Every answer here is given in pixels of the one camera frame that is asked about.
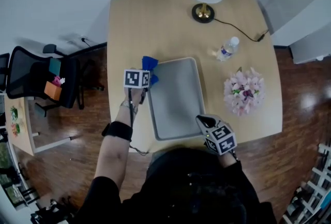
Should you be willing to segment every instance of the desk leg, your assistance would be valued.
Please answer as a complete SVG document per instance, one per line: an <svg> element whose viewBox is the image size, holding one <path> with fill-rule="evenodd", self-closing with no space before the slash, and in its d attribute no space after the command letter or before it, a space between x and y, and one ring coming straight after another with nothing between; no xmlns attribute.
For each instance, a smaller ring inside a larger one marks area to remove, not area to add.
<svg viewBox="0 0 331 224"><path fill-rule="evenodd" d="M62 140L56 141L54 143L51 143L51 144L48 144L48 145L45 145L45 146L42 146L42 147L37 147L35 149L35 153L42 152L42 151L48 150L49 148L53 148L53 147L56 147L56 146L60 146L60 145L62 145L64 143L67 143L69 141L71 141L71 137L68 137L66 139L62 139Z"/></svg>

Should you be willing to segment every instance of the bottle cap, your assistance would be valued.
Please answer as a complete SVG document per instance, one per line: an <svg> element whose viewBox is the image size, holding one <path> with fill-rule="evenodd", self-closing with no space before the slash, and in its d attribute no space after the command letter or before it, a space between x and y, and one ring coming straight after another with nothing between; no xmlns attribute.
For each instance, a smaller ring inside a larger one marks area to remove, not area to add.
<svg viewBox="0 0 331 224"><path fill-rule="evenodd" d="M239 45L239 38L234 36L234 37L231 37L230 39L230 44L233 45L233 46L237 46Z"/></svg>

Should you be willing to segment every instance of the orange box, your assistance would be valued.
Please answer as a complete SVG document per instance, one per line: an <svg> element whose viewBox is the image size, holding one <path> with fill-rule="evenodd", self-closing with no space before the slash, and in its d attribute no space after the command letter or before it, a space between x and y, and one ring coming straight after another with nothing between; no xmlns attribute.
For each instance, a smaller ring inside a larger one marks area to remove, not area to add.
<svg viewBox="0 0 331 224"><path fill-rule="evenodd" d="M48 81L46 82L45 90L43 92L46 93L49 97L51 97L53 100L58 101L60 99L61 91L61 87L57 87L53 83L50 83Z"/></svg>

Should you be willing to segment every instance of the brass lamp base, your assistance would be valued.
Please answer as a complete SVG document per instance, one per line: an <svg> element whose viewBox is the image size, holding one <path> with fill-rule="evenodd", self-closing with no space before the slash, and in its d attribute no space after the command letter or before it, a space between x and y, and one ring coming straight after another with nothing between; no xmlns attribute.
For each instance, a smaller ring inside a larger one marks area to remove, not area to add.
<svg viewBox="0 0 331 224"><path fill-rule="evenodd" d="M199 23L210 23L214 17L214 9L206 3L199 3L193 6L192 16Z"/></svg>

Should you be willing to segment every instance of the water bottle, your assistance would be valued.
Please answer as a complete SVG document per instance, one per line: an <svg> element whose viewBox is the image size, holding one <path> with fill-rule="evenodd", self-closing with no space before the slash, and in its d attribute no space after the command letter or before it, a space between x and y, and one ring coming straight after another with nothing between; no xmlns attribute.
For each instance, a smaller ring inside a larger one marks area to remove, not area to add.
<svg viewBox="0 0 331 224"><path fill-rule="evenodd" d="M238 51L239 38L231 37L225 44L217 51L216 58L220 61L227 61L234 53Z"/></svg>

